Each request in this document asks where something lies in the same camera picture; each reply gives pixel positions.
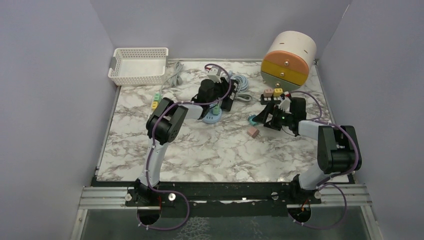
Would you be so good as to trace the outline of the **teal plug adapter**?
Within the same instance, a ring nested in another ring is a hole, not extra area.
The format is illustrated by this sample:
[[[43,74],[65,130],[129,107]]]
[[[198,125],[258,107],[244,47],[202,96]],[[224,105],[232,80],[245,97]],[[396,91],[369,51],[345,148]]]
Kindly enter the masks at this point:
[[[257,126],[258,125],[258,123],[256,122],[256,121],[254,121],[254,118],[256,117],[256,115],[255,114],[253,114],[253,115],[250,115],[248,118],[247,118],[247,120],[248,120],[248,122],[249,122],[249,124],[251,125],[251,126]]]

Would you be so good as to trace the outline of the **pink plug adapter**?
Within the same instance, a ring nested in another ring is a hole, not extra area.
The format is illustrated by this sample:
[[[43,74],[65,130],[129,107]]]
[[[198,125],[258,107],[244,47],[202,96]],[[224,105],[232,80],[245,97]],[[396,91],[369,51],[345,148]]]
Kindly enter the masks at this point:
[[[259,135],[259,133],[260,133],[260,130],[254,126],[249,127],[247,130],[247,134],[253,139],[255,139]]]
[[[265,98],[271,98],[274,95],[274,89],[273,88],[267,88],[263,91],[263,96]]]

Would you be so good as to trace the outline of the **round blue socket hub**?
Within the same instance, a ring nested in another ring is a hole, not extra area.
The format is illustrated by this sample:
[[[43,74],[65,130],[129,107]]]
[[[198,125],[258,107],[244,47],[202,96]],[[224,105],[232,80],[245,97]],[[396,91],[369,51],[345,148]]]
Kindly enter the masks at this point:
[[[211,108],[202,121],[206,124],[213,125],[218,123],[222,119],[223,111],[220,109],[219,115],[213,115]]]

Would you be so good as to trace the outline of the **yellow plug adapter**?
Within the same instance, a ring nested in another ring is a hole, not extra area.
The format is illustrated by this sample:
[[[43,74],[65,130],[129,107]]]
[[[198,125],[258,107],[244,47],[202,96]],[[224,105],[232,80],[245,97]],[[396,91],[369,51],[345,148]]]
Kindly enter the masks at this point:
[[[282,88],[275,88],[273,90],[273,97],[279,98],[284,93]]]
[[[158,102],[158,101],[153,101],[153,102],[151,103],[151,109],[152,109],[152,110],[155,110],[155,109],[158,107],[158,105],[159,105],[159,102]]]

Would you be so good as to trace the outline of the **black power strip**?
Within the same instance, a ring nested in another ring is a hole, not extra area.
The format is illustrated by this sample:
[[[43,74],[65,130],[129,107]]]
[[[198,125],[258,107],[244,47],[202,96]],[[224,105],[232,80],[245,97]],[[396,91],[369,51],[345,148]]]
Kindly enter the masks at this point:
[[[265,106],[268,103],[274,103],[275,105],[279,105],[286,96],[284,94],[280,96],[265,96],[264,94],[260,95],[260,104]]]

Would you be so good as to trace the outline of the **white power strip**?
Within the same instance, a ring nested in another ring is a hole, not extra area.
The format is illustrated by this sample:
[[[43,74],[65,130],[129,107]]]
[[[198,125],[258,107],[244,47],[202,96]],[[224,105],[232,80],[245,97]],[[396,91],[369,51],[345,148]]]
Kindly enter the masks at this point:
[[[159,105],[162,100],[163,95],[160,92],[156,92],[153,96],[152,102],[150,104],[150,109],[153,112]]]

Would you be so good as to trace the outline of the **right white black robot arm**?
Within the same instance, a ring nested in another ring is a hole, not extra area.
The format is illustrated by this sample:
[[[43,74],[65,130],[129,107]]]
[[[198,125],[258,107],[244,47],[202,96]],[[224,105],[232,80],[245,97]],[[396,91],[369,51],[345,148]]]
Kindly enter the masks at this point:
[[[268,102],[253,122],[276,131],[288,128],[294,136],[317,141],[316,163],[289,183],[289,199],[300,204],[334,177],[360,169],[362,158],[355,128],[307,119],[306,100],[286,96]]]

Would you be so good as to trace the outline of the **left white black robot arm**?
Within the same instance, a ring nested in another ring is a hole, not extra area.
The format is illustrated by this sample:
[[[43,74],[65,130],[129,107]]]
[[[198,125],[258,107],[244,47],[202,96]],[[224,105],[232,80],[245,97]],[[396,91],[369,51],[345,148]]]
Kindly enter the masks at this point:
[[[190,101],[176,102],[163,98],[146,122],[149,148],[144,170],[134,183],[134,198],[144,205],[152,205],[160,192],[155,186],[160,182],[160,172],[165,153],[175,140],[186,119],[202,120],[212,107],[233,100],[237,82],[221,77],[201,81],[197,94]]]

